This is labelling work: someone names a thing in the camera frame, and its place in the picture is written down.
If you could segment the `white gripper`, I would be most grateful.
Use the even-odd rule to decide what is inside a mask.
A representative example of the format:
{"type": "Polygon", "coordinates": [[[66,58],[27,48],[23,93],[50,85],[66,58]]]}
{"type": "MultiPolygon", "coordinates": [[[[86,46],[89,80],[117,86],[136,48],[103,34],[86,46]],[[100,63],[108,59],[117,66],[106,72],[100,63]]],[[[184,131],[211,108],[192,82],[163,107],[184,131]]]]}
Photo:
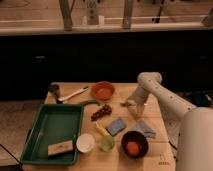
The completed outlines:
{"type": "Polygon", "coordinates": [[[148,106],[147,99],[149,92],[142,87],[137,87],[126,102],[121,102],[122,107],[127,107],[134,117],[141,117],[143,115],[145,106],[148,106]]]}

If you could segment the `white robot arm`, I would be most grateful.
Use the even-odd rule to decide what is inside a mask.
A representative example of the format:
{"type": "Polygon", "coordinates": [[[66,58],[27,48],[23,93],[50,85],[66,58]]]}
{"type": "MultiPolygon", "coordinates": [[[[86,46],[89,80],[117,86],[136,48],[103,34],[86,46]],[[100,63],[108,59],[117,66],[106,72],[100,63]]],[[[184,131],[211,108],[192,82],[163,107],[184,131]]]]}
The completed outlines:
{"type": "Polygon", "coordinates": [[[159,72],[142,72],[137,82],[125,100],[136,114],[153,94],[181,120],[175,171],[213,171],[213,109],[197,107],[162,86],[159,72]]]}

